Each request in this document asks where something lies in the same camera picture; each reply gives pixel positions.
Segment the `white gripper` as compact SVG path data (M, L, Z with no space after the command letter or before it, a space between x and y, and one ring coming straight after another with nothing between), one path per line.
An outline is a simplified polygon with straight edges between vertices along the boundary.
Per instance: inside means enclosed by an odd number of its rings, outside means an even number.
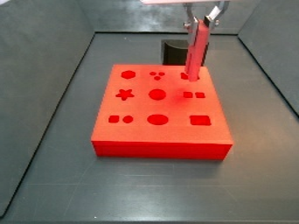
M182 27L188 32L188 44L192 46L196 39L198 20L192 14L193 3L214 3L209 14L204 17L202 22L209 29L213 29L220 23L220 17L229 7L230 0L140 0L142 4L184 4L182 8L186 14L186 21Z

